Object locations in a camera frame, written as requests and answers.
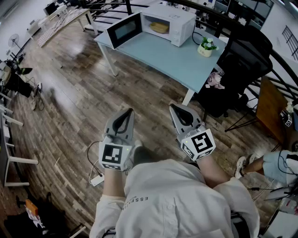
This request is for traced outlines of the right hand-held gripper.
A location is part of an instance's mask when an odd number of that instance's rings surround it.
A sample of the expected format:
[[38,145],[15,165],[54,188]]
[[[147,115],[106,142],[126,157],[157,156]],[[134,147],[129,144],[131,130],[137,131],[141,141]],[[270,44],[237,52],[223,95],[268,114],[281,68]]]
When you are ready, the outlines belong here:
[[182,104],[170,104],[169,110],[180,148],[191,161],[208,156],[215,150],[211,130],[206,128],[195,110]]

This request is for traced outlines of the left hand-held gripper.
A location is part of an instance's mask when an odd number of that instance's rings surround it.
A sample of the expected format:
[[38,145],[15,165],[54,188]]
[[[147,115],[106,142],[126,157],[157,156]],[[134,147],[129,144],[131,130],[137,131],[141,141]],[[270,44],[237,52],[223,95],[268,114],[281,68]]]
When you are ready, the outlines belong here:
[[99,164],[105,169],[128,171],[133,167],[134,110],[120,110],[106,123],[103,141],[99,143]]

